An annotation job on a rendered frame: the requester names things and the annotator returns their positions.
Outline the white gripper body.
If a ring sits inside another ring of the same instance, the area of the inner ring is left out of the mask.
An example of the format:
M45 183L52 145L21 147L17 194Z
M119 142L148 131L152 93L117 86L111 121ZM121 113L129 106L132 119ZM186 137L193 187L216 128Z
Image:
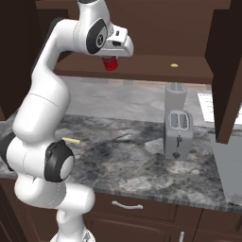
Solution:
M102 56L131 57L133 52L134 45L130 36L111 36L101 48Z

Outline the red jam jar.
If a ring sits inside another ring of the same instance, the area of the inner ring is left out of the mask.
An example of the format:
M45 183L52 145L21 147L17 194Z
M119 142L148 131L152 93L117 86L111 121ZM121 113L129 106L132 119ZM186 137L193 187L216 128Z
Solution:
M102 60L107 71L114 71L118 67L117 57L103 57Z

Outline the white printed panel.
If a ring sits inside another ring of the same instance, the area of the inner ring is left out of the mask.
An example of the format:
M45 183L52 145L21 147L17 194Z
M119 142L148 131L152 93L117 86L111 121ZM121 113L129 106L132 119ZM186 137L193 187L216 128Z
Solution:
M211 92L198 93L199 104L202 110L203 118L206 122L214 123L214 103ZM239 109L237 117L234 123L236 125L242 125L242 107Z

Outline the grey toaster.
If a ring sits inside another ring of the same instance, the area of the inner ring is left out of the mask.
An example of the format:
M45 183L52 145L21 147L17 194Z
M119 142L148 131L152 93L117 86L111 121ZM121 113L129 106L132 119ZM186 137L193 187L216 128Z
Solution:
M168 110L164 115L164 156L185 161L193 141L193 117L184 110Z

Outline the pale yellow stick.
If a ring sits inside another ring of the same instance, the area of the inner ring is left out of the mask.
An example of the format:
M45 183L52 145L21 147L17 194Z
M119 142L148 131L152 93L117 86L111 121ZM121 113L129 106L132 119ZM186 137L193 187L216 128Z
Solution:
M77 145L80 144L80 140L78 140L78 139L73 139L73 138L68 138L68 137L62 137L61 139L67 143L77 144Z

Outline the grey appliance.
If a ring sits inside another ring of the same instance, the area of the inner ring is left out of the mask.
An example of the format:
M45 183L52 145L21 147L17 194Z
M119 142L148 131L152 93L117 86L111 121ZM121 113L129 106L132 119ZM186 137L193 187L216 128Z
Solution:
M209 135L216 166L228 203L242 207L242 137L231 136L227 145Z

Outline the dark brown drawer front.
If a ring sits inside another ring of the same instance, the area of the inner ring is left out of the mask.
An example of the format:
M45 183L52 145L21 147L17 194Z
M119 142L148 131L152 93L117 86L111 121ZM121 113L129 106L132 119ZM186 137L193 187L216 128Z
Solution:
M142 210L127 210L112 205L112 201L116 200L124 205L144 206ZM144 218L159 219L164 221L173 220L177 207L172 204L162 203L147 199L136 199L129 197L120 197L110 194L95 193L94 212L111 213L126 216L139 216Z
M198 229L206 232L242 235L242 215L203 210Z

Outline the dark brown base cabinet door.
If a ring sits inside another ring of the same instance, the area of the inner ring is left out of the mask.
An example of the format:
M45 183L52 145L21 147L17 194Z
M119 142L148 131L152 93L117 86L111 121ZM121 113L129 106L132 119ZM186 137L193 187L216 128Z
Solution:
M91 212L84 217L96 242L192 242L195 230L125 216Z

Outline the dark brown wall cabinet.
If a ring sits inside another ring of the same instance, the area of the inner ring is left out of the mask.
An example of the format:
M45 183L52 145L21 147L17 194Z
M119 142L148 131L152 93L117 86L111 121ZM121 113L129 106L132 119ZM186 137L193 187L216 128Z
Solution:
M230 0L105 0L112 23L126 28L134 54L105 69L100 57L72 53L55 73L87 78L117 78L210 84L213 72L205 51L214 11ZM177 63L178 68L170 64Z

